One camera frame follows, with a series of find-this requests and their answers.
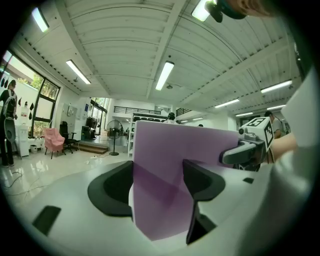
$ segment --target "pink armchair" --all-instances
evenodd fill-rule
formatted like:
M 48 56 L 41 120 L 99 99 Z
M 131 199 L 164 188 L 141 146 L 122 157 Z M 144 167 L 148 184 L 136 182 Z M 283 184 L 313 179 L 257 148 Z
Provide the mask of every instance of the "pink armchair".
M 64 152 L 64 142 L 65 138 L 60 135 L 56 128 L 44 129 L 44 146 L 46 147 L 44 154 L 47 154 L 48 149 L 51 150 L 51 159 L 55 151 L 62 151 L 64 154 L 66 154 Z

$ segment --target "white glossy floor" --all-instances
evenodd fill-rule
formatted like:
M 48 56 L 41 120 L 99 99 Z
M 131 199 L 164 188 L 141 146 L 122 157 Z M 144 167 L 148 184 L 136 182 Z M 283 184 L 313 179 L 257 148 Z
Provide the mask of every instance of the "white glossy floor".
M 46 186 L 64 176 L 88 171 L 98 166 L 131 160 L 131 157 L 128 157 L 127 147 L 116 146 L 115 150 L 119 152 L 119 155 L 111 156 L 109 152 L 97 155 L 84 151 L 74 151 L 71 154 L 69 150 L 66 150 L 66 155 L 59 154 L 57 156 L 57 153 L 53 153 L 52 159 L 51 153 L 45 155 L 43 151 L 38 151 L 35 154 L 30 153 L 22 160 L 15 156 L 14 167 L 1 168 L 1 185 L 8 200 L 14 206 L 20 207 L 27 204 Z

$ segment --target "black office chair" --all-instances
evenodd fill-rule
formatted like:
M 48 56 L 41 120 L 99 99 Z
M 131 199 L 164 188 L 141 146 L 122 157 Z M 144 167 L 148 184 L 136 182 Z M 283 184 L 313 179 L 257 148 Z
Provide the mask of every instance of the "black office chair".
M 76 132 L 71 132 L 72 138 L 69 138 L 68 123 L 65 121 L 62 121 L 62 123 L 60 124 L 60 134 L 62 137 L 65 138 L 63 145 L 66 145 L 66 148 L 70 150 L 71 153 L 73 154 L 71 145 L 77 142 L 77 140 L 74 139 L 74 135 L 76 134 Z

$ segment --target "stairs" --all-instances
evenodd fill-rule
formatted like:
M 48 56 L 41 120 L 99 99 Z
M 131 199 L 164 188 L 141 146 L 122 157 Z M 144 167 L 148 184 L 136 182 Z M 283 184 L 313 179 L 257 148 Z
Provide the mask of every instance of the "stairs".
M 104 154 L 108 151 L 108 145 L 107 144 L 100 144 L 100 143 L 94 143 L 94 142 L 88 142 L 88 141 L 82 141 L 80 140 L 77 143 L 74 143 L 74 145 L 71 146 L 73 149 L 80 149 L 80 151 L 95 153 L 95 154 Z

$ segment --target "ceiling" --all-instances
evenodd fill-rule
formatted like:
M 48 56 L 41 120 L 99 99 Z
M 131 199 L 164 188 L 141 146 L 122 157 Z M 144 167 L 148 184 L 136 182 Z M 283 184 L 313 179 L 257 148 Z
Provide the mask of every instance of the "ceiling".
M 199 0 L 56 0 L 41 6 L 41 32 L 30 17 L 21 37 L 67 86 L 82 95 L 174 104 L 202 112 L 239 99 L 234 114 L 284 104 L 301 84 L 294 42 L 279 18 L 223 16 L 198 21 Z M 91 84 L 73 82 L 72 59 Z M 165 61 L 175 63 L 155 90 Z M 266 95 L 260 90 L 293 79 Z

